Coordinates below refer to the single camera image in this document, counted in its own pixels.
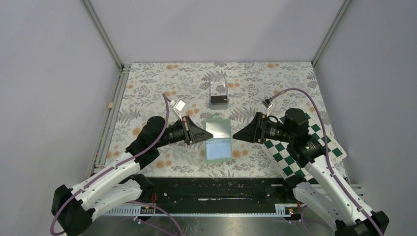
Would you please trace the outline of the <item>green card holder wallet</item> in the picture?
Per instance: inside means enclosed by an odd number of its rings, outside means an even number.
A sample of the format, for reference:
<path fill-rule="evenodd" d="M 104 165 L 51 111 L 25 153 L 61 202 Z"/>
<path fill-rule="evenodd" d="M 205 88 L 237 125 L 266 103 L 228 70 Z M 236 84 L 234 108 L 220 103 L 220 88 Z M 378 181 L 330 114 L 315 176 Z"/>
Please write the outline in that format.
<path fill-rule="evenodd" d="M 204 129 L 213 135 L 205 141 L 205 163 L 228 162 L 232 160 L 231 120 L 215 113 L 212 119 L 203 121 Z"/>

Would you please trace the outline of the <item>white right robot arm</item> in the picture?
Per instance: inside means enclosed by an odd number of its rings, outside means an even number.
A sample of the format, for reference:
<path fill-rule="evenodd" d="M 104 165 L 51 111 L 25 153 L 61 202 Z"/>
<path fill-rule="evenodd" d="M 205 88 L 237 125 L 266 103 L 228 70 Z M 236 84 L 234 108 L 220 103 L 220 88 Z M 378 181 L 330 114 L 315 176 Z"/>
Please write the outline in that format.
<path fill-rule="evenodd" d="M 327 195 L 316 193 L 305 178 L 293 175 L 284 180 L 284 200 L 304 203 L 330 226 L 336 236 L 384 235 L 388 216 L 383 211 L 374 211 L 351 188 L 326 157 L 327 148 L 308 133 L 308 127 L 308 119 L 301 109 L 288 109 L 283 122 L 257 112 L 233 138 L 259 144 L 266 140 L 287 143 L 290 157 L 311 174 Z"/>

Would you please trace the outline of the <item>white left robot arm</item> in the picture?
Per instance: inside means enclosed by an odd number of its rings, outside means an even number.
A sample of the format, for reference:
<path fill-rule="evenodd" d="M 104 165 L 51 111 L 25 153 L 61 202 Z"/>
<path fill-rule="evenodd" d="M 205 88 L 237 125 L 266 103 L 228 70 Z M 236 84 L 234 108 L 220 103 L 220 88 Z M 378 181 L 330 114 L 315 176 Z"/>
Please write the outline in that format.
<path fill-rule="evenodd" d="M 99 216 L 125 202 L 152 197 L 151 183 L 134 175 L 159 156 L 158 148 L 184 142 L 193 145 L 213 138 L 213 134 L 184 116 L 168 125 L 161 116 L 149 118 L 137 138 L 112 164 L 90 178 L 72 186 L 61 185 L 54 191 L 50 233 L 79 236 Z M 54 231 L 55 223 L 62 233 Z"/>

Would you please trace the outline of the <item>dark credit card stack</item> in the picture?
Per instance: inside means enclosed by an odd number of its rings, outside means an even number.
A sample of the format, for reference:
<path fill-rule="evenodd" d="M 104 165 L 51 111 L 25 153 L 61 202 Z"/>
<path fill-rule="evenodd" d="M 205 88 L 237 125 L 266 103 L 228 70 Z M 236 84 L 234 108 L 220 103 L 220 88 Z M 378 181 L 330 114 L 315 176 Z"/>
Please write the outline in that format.
<path fill-rule="evenodd" d="M 228 97 L 226 95 L 210 96 L 209 102 L 212 105 L 228 104 Z"/>

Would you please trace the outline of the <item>clear card box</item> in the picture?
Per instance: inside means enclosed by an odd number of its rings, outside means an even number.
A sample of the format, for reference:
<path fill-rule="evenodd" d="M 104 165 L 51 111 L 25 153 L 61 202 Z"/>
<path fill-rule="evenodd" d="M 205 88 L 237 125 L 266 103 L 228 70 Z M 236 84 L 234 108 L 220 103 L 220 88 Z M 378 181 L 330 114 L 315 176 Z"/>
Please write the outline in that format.
<path fill-rule="evenodd" d="M 225 72 L 212 72 L 209 74 L 209 99 L 214 95 L 226 95 L 228 97 L 228 76 Z M 209 102 L 209 108 L 212 110 L 228 109 L 228 104 L 212 105 Z"/>

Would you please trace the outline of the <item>floral patterned table mat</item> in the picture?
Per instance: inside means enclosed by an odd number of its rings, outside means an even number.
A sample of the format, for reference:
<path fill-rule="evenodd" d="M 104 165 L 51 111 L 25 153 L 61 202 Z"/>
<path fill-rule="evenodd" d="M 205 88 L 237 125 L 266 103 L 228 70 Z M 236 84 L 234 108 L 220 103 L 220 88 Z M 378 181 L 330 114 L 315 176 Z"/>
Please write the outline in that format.
<path fill-rule="evenodd" d="M 229 106 L 209 108 L 209 74 L 228 76 Z M 199 126 L 220 113 L 231 120 L 232 130 L 245 127 L 257 112 L 265 112 L 262 100 L 277 94 L 272 115 L 281 118 L 292 107 L 314 120 L 322 118 L 326 133 L 333 134 L 329 116 L 310 62 L 206 62 L 134 63 L 128 76 L 111 141 L 114 154 L 131 144 L 152 116 L 166 114 L 163 98 L 184 100 L 182 115 Z M 148 177 L 280 177 L 263 145 L 232 141 L 232 160 L 205 163 L 205 144 L 183 142 L 159 149 L 159 157 L 143 169 Z"/>

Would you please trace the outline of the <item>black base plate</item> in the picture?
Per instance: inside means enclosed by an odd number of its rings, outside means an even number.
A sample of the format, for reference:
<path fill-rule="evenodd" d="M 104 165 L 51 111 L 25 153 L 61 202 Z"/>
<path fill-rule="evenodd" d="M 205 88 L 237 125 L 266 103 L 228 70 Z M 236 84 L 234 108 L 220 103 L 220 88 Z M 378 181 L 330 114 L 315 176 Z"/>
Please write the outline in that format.
<path fill-rule="evenodd" d="M 99 197 L 99 214 L 252 216 L 296 214 L 301 204 L 283 178 L 150 177 L 135 175 Z"/>

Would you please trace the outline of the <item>aluminium frame rail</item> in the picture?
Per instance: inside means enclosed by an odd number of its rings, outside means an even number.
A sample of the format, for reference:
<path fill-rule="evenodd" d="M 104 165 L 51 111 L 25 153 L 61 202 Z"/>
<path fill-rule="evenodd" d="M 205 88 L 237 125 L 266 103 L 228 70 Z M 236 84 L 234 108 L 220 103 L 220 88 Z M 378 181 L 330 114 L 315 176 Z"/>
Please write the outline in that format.
<path fill-rule="evenodd" d="M 110 190 L 125 177 L 121 175 L 121 171 L 118 169 L 122 169 L 123 161 L 131 155 L 124 154 L 122 151 L 114 154 L 111 150 L 111 141 L 130 70 L 131 64 L 127 64 L 120 71 L 110 101 L 110 103 L 113 102 L 114 106 L 112 109 L 108 108 L 108 114 L 97 146 L 96 157 L 93 159 L 91 176 L 78 184 L 76 188 L 79 193 L 76 199 L 85 201 L 82 206 L 87 209 L 105 206 L 100 201 L 104 200 L 109 195 Z"/>

